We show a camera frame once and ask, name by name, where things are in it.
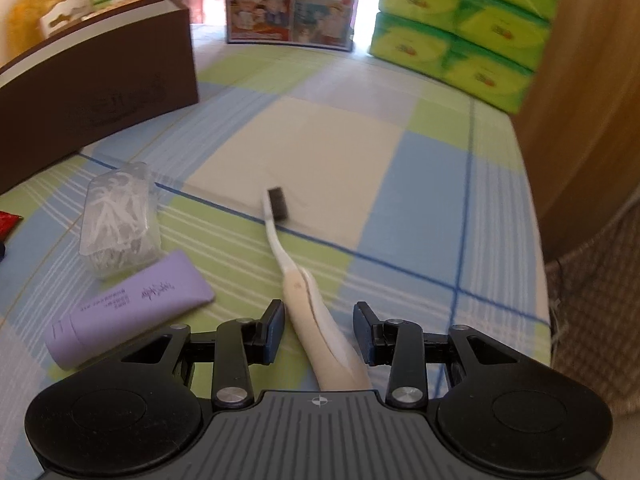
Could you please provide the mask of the red snack packet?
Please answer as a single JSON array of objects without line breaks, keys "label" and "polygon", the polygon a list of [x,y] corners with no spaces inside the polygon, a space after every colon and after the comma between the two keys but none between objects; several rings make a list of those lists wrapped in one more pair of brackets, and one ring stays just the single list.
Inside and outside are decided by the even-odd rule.
[{"label": "red snack packet", "polygon": [[18,214],[0,211],[0,240],[5,240],[22,220]]}]

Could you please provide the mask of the green tissue pack stack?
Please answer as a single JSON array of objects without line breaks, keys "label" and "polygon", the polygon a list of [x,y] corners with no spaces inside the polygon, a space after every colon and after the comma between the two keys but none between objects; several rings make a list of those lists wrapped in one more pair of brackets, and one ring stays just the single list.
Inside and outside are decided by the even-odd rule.
[{"label": "green tissue pack stack", "polygon": [[380,0],[370,55],[517,113],[560,0]]}]

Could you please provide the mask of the brown cardboard storage box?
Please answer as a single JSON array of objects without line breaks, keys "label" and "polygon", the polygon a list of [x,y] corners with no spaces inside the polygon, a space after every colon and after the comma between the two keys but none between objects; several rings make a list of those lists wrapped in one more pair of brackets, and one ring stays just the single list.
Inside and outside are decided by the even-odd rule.
[{"label": "brown cardboard storage box", "polygon": [[2,191],[197,102],[190,11],[180,0],[138,0],[89,18],[2,67]]}]

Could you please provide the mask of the checked table cloth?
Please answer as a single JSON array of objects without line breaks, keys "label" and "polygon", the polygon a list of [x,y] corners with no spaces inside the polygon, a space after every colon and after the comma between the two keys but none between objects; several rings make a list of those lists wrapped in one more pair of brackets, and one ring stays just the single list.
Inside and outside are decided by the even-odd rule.
[{"label": "checked table cloth", "polygon": [[88,145],[1,197],[22,221],[1,265],[1,474],[40,473],[30,400],[62,378],[47,327],[103,288],[78,254],[89,182],[146,162],[163,248],[183,250],[214,302],[199,332],[254,318],[281,291],[262,191],[282,188],[279,236],[343,330],[364,300],[434,333],[466,324],[550,359],[539,234],[510,118],[362,52],[230,46],[192,30],[200,100]]}]

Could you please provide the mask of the yellow plastic bag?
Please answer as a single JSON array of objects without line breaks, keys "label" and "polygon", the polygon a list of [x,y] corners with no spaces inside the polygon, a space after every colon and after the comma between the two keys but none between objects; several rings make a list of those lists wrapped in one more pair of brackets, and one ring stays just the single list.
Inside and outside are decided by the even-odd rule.
[{"label": "yellow plastic bag", "polygon": [[9,58],[15,58],[44,39],[40,20],[62,1],[17,0],[6,18]]}]

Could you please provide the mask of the brown quilted chair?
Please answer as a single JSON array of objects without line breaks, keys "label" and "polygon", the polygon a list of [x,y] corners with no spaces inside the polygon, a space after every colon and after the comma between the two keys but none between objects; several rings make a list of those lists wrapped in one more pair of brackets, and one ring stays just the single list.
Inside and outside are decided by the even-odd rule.
[{"label": "brown quilted chair", "polygon": [[616,416],[639,411],[639,205],[546,264],[552,367]]}]

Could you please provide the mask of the purple cream tube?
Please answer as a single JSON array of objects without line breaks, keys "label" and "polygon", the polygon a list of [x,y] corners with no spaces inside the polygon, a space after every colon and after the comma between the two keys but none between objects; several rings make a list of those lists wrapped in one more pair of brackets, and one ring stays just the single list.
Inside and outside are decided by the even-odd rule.
[{"label": "purple cream tube", "polygon": [[50,325],[44,341],[53,361],[71,370],[214,298],[189,257],[175,250],[73,307]]}]

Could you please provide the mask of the blue milk carton box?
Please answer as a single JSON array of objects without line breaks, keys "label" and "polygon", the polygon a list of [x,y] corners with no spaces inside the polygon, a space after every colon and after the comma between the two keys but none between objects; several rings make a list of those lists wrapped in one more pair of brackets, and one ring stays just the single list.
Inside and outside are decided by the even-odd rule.
[{"label": "blue milk carton box", "polygon": [[226,0],[229,44],[352,50],[357,0]]}]

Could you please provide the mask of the cream toothbrush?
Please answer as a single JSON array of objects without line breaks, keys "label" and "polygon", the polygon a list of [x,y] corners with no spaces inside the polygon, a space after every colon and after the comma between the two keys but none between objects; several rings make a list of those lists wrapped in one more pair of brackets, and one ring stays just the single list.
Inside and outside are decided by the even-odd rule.
[{"label": "cream toothbrush", "polygon": [[317,281],[295,263],[280,242],[277,223],[288,218],[288,207],[280,188],[265,190],[262,214],[269,246],[282,273],[286,313],[320,389],[369,390],[367,367],[324,304]]}]

